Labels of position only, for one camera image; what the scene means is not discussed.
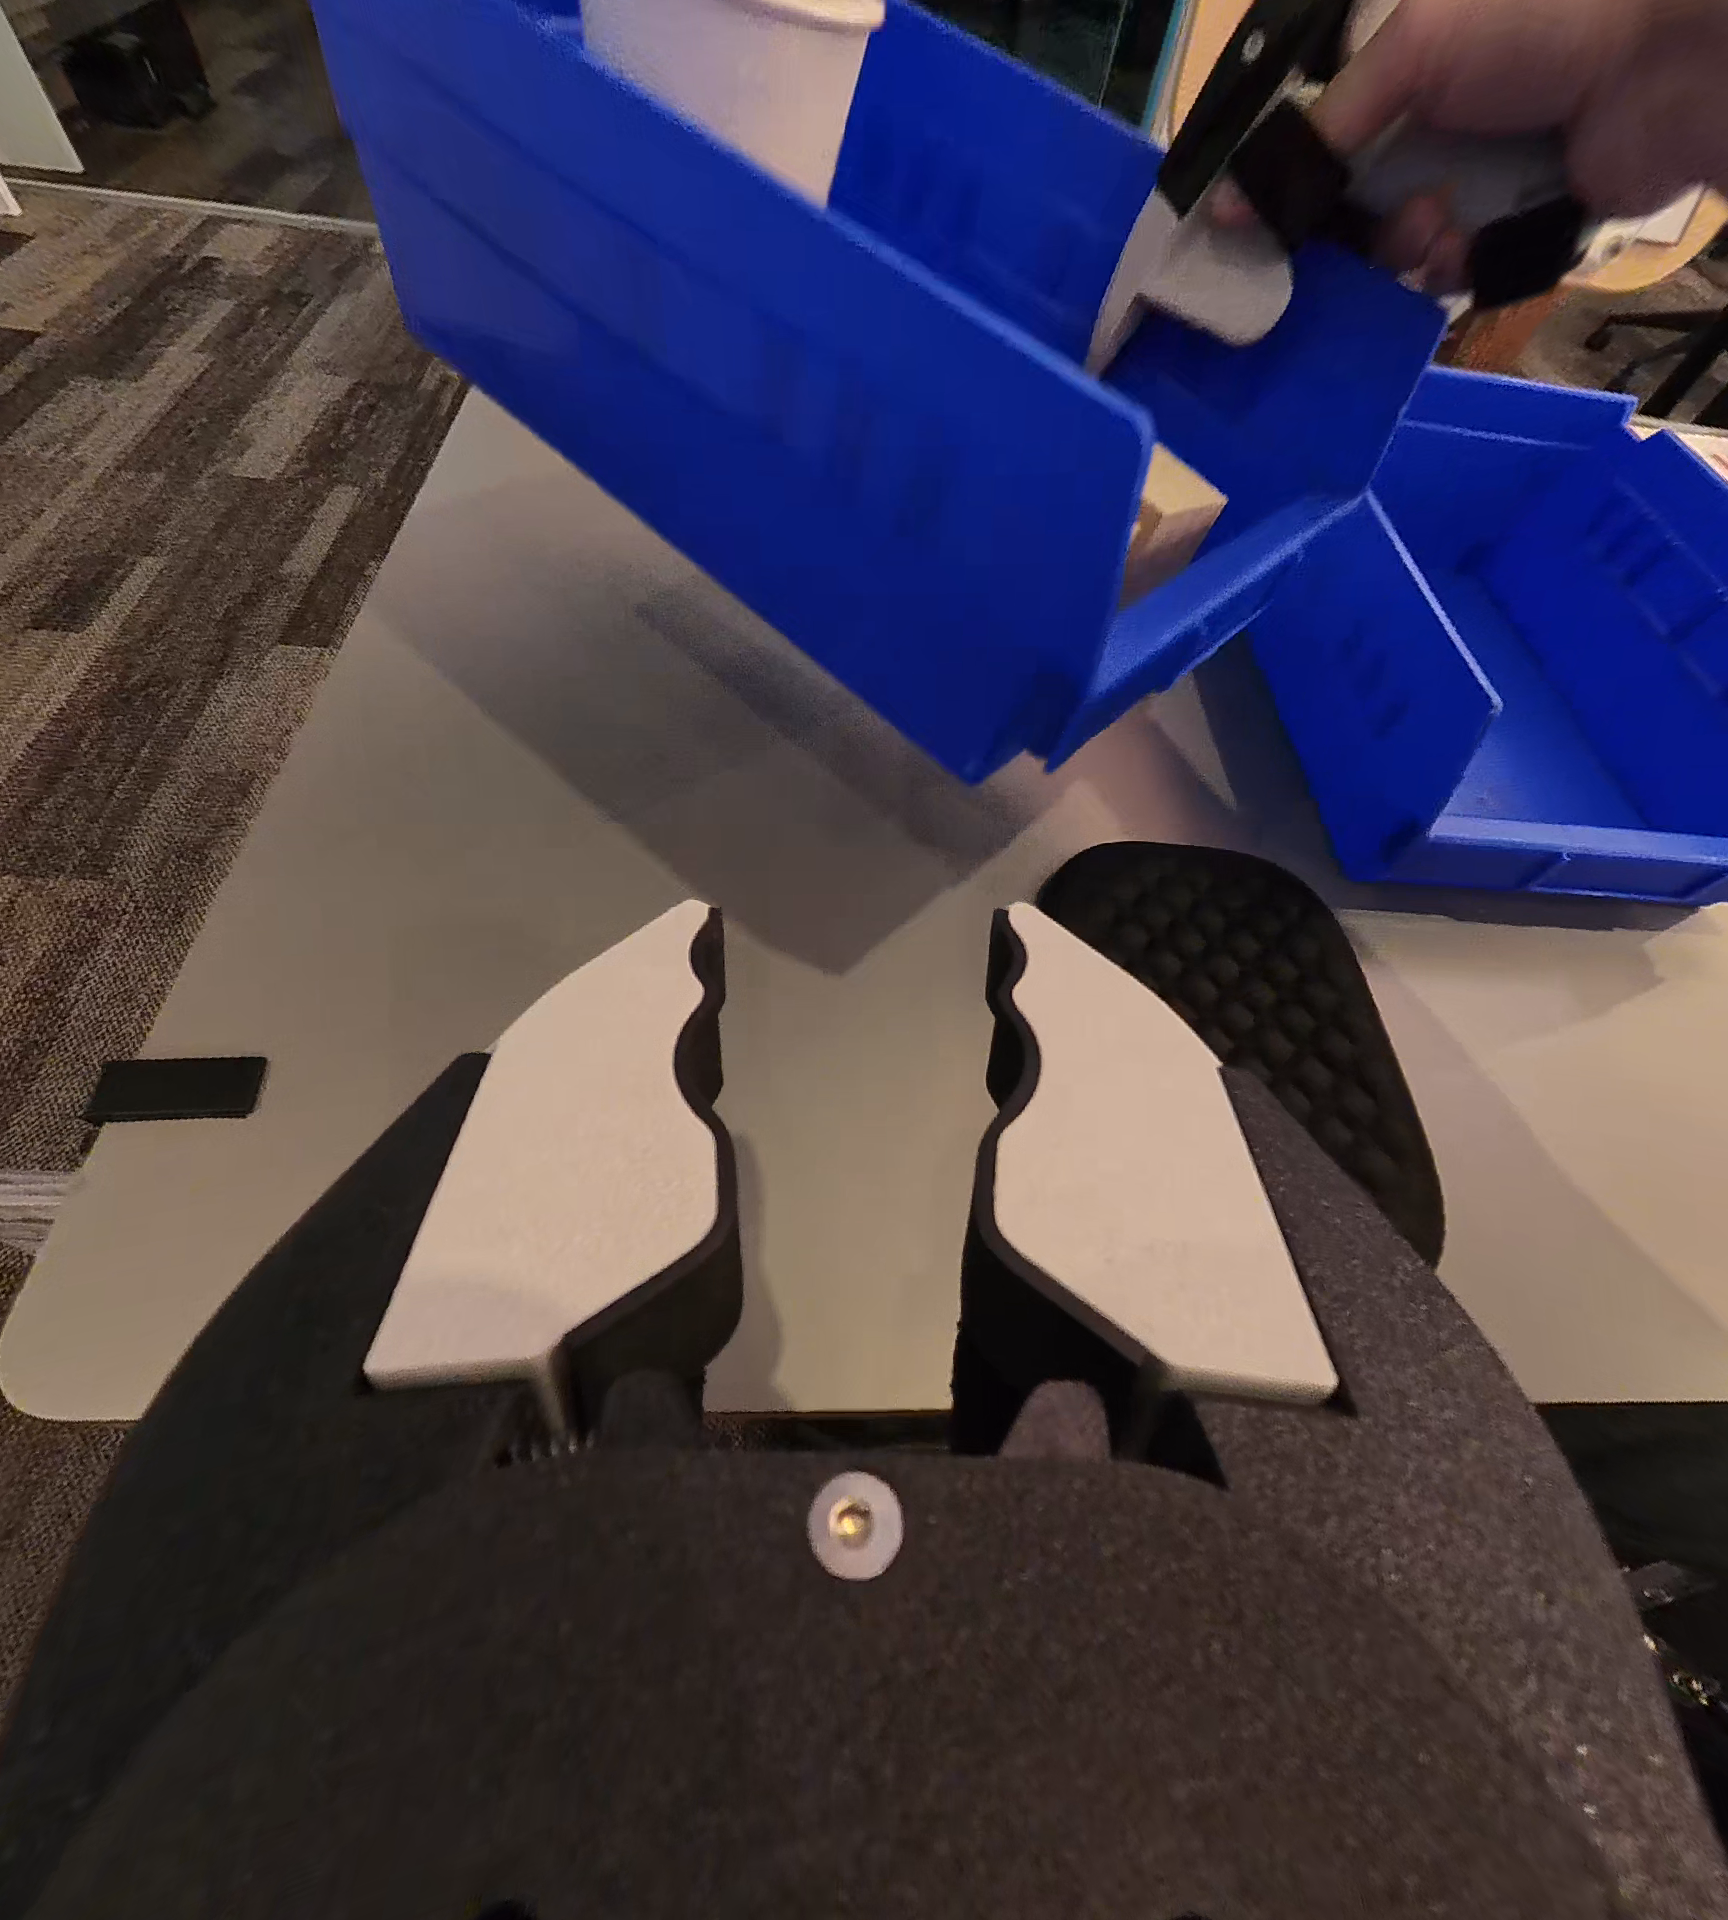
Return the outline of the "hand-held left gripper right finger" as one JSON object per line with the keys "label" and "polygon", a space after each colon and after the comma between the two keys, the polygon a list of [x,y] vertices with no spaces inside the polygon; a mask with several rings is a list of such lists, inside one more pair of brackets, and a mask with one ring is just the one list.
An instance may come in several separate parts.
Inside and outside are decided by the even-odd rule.
{"label": "hand-held left gripper right finger", "polygon": [[999,1455],[1051,1384],[1104,1449],[1213,1462],[1200,1402],[1343,1409],[1280,1213],[1213,1043],[1014,898],[995,912],[989,1122],[960,1258],[960,1455]]}

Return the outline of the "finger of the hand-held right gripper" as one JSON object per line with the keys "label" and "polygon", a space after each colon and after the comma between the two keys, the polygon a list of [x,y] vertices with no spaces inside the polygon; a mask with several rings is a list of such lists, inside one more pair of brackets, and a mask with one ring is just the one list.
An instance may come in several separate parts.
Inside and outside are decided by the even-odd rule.
{"label": "finger of the hand-held right gripper", "polygon": [[1269,224],[1220,224],[1209,208],[1176,212],[1159,191],[1159,249],[1147,269],[1147,315],[1259,345],[1290,312],[1293,262]]}
{"label": "finger of the hand-held right gripper", "polygon": [[1147,282],[1165,273],[1174,249],[1174,203],[1165,191],[1147,191],[1139,203],[1139,219],[1117,253],[1117,269],[1104,286],[1092,339],[1090,339],[1090,374],[1104,374],[1104,367],[1117,358],[1127,337],[1139,323],[1139,312],[1147,302]]}

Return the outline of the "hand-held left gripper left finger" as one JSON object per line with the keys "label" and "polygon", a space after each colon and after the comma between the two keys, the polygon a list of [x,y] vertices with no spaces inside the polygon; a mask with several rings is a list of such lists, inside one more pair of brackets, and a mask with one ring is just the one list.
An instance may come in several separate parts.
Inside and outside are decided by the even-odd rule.
{"label": "hand-held left gripper left finger", "polygon": [[520,1386],[552,1448],[700,1432],[744,1316],[722,1009],[722,910],[682,898],[493,1035],[373,1329],[373,1390]]}

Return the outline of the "small wooden cube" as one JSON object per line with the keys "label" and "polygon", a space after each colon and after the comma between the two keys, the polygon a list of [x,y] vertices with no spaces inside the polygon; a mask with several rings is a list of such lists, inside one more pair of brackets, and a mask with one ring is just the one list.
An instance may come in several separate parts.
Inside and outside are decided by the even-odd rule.
{"label": "small wooden cube", "polygon": [[1220,486],[1156,442],[1139,481],[1117,610],[1129,610],[1176,580],[1226,514],[1226,504],[1229,496]]}

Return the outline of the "blue plastic bin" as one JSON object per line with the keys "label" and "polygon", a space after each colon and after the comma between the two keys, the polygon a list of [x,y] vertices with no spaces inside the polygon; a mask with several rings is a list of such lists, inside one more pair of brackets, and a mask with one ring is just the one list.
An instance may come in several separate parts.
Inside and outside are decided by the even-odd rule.
{"label": "blue plastic bin", "polygon": [[[1443,337],[1326,241],[1247,348],[1090,331],[1156,151],[888,2],[827,203],[590,60],[570,2],[316,2],[409,331],[965,781],[1186,678],[1357,506]],[[1229,496],[1117,610],[1165,442]]]}
{"label": "blue plastic bin", "polygon": [[1728,478],[1432,367],[1243,644],[1357,884],[1728,905]]}

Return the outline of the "white paper cup green band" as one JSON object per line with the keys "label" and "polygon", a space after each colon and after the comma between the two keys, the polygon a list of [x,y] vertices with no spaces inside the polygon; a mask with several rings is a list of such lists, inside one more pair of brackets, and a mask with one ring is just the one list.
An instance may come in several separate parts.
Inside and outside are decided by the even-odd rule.
{"label": "white paper cup green band", "polygon": [[585,51],[827,203],[882,0],[585,0]]}

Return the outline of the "person's right hand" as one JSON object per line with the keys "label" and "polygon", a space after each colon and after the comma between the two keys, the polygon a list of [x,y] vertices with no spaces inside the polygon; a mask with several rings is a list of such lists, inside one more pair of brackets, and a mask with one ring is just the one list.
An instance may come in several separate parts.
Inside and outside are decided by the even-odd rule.
{"label": "person's right hand", "polygon": [[1684,188],[1728,200],[1728,0],[1404,0],[1308,125],[1341,159],[1394,125],[1563,135],[1568,196],[1602,219]]}

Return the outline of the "black quilted wrist rest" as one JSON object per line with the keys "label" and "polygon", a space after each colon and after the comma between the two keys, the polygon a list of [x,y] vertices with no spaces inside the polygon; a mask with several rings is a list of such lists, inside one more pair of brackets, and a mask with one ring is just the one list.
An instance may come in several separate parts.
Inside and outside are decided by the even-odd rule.
{"label": "black quilted wrist rest", "polygon": [[1036,910],[1252,1071],[1430,1266],[1447,1198],[1380,1000],[1331,905],[1239,848],[1117,840],[1069,854]]}

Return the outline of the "small black flat plate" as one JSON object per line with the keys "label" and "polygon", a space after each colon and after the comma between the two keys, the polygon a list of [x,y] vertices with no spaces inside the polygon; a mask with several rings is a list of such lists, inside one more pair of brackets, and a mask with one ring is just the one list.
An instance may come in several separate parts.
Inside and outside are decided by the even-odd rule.
{"label": "small black flat plate", "polygon": [[83,1122],[253,1119],[269,1084],[263,1054],[114,1057],[99,1071]]}

